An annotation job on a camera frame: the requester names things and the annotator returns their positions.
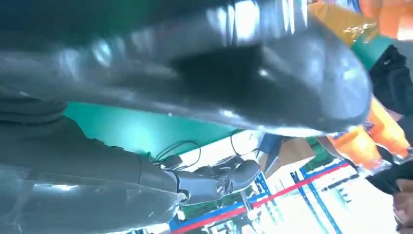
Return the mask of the person's hand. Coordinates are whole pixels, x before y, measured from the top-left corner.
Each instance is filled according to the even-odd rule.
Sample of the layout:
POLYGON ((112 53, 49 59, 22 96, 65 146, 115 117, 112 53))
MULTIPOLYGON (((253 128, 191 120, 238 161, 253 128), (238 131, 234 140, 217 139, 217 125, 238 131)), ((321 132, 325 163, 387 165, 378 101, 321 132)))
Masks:
POLYGON ((396 181, 400 192, 394 195, 395 215, 399 222, 400 234, 413 233, 413 181, 398 179, 396 181))

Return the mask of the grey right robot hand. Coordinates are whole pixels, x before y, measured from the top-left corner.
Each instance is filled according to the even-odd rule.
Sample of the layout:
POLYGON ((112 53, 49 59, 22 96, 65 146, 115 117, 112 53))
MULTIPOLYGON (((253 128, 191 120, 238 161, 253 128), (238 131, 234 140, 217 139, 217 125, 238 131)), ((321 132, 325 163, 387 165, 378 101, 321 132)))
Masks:
POLYGON ((372 85, 306 1, 3 0, 0 231, 107 234, 248 187, 253 160, 195 172, 86 137, 69 101, 289 137, 361 124, 372 85))

